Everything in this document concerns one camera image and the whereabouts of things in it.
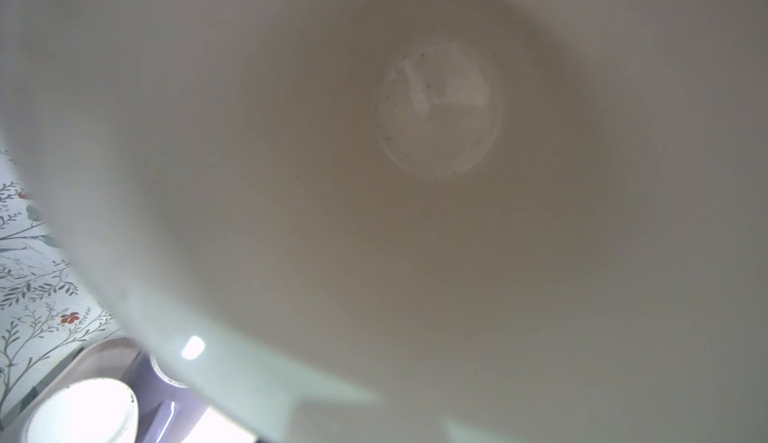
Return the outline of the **light blue mug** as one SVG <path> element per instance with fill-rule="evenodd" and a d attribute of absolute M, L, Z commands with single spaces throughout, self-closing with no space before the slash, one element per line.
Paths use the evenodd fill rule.
<path fill-rule="evenodd" d="M 1 124 L 270 441 L 767 438 L 767 0 L 1 0 Z"/>

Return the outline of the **purple mug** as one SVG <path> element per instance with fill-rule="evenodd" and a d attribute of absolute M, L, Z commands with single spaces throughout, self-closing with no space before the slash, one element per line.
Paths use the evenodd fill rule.
<path fill-rule="evenodd" d="M 184 383 L 168 376 L 156 358 L 140 352 L 122 381 L 138 404 L 137 442 L 183 442 L 209 405 Z"/>

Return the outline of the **white mug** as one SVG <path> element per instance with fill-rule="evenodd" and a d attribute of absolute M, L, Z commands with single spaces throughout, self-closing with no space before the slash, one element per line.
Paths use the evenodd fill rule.
<path fill-rule="evenodd" d="M 133 390 L 112 378 L 72 383 L 45 399 L 24 425 L 21 440 L 41 443 L 116 443 L 137 438 Z"/>

